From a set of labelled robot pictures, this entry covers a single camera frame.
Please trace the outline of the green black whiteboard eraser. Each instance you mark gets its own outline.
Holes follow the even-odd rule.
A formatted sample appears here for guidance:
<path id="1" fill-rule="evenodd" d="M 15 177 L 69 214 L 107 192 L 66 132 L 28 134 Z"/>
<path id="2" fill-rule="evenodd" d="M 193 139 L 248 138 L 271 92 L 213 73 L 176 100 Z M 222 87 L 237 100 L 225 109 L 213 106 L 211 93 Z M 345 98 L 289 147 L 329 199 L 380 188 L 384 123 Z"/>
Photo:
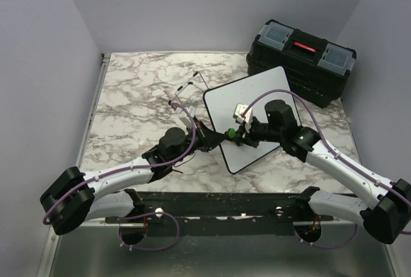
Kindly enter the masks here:
<path id="1" fill-rule="evenodd" d="M 235 143 L 239 147 L 243 145 L 241 134 L 232 128 L 228 129 L 228 131 L 225 132 L 225 139 L 227 141 Z"/>

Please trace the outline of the white whiteboard with red writing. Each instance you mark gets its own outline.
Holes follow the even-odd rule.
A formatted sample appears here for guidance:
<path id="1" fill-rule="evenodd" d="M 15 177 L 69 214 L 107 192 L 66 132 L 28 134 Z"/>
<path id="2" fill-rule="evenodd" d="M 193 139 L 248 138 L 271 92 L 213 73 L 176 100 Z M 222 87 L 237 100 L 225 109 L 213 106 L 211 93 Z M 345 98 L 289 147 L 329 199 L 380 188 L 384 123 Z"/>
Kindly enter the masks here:
<path id="1" fill-rule="evenodd" d="M 250 105 L 257 97 L 273 89 L 290 89 L 282 67 L 275 67 L 206 91 L 203 101 L 214 130 L 224 133 L 229 129 L 238 129 L 239 125 L 233 118 L 237 104 Z M 227 170 L 231 174 L 237 174 L 277 148 L 279 144 L 274 142 L 260 142 L 256 148 L 238 146 L 230 141 L 220 144 Z"/>

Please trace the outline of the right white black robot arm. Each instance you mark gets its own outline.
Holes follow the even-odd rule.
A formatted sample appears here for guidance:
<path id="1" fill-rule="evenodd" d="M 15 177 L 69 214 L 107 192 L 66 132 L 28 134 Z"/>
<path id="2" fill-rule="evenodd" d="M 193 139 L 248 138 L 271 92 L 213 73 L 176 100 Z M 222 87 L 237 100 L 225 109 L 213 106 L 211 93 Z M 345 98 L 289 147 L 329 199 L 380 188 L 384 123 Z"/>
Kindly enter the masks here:
<path id="1" fill-rule="evenodd" d="M 290 156 L 308 163 L 336 179 L 354 197 L 305 189 L 297 198 L 300 219 L 329 215 L 362 226 L 384 244 L 392 244 L 410 222 L 410 183 L 393 181 L 353 161 L 330 144 L 320 131 L 298 125 L 292 108 L 282 100 L 265 105 L 267 122 L 260 122 L 248 105 L 237 104 L 233 117 L 240 124 L 229 137 L 237 145 L 258 147 L 274 142 Z"/>

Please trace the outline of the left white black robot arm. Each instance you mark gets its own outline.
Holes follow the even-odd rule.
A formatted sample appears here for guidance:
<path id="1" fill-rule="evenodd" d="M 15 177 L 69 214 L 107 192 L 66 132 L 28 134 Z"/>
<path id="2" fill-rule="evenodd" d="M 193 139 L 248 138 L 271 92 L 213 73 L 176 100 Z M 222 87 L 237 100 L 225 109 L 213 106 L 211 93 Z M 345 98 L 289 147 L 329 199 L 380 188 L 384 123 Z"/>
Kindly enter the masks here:
<path id="1" fill-rule="evenodd" d="M 158 181 L 186 156 L 197 150 L 209 152 L 225 140 L 225 134 L 196 121 L 189 133 L 179 127 L 168 129 L 158 144 L 123 165 L 95 172 L 81 172 L 72 166 L 40 196 L 45 211 L 42 222 L 52 226 L 57 235 L 67 234 L 86 221 L 98 200 L 133 185 Z"/>

